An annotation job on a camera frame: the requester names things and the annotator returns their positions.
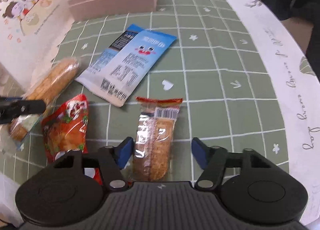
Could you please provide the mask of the green checked tablecloth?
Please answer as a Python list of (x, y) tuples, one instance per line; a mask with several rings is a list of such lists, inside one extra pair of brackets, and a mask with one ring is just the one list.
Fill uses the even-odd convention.
[(132, 24), (174, 35), (176, 41), (125, 105), (113, 106), (72, 82), (49, 109), (53, 113), (78, 94), (87, 97), (89, 151), (136, 136), (136, 97), (181, 98), (166, 180), (199, 178), (201, 169), (191, 156), (194, 137), (232, 152), (251, 147), (289, 170), (285, 125), (271, 77), (249, 31), (226, 0), (157, 0), (154, 12), (76, 22), (63, 32), (52, 63), (71, 57), (86, 69)]

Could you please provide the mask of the red snack packet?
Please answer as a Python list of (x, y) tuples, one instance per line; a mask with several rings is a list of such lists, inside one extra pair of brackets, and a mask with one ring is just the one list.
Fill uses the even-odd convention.
[(70, 150), (88, 153), (88, 116), (87, 98), (84, 94), (78, 94), (43, 119), (41, 127), (48, 163), (54, 162)]

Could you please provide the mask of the blue white snack bag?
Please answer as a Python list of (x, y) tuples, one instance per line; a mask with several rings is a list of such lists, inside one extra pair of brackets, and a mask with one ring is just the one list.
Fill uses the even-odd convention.
[(176, 39), (132, 24), (75, 80), (97, 97), (122, 107)]

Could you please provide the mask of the cartoon printed white lid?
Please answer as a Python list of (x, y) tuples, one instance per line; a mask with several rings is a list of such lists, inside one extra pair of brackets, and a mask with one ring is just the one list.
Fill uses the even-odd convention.
[(27, 90), (73, 22), (68, 0), (1, 0), (1, 67)]

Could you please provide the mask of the clear biscuit pack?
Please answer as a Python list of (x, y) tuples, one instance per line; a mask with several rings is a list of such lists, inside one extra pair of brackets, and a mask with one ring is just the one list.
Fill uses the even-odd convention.
[(27, 114), (14, 119), (8, 127), (10, 137), (20, 145), (31, 129), (45, 117), (52, 102), (74, 80), (80, 68), (74, 57), (67, 57), (49, 69), (29, 91), (25, 100), (42, 100), (46, 104), (43, 114)]

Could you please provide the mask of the red topped biscuit pack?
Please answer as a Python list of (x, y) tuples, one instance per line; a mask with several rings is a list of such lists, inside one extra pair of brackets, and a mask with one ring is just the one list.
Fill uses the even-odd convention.
[(159, 181), (167, 173), (171, 144), (182, 98), (136, 97), (141, 113), (133, 153), (133, 175), (138, 181)]

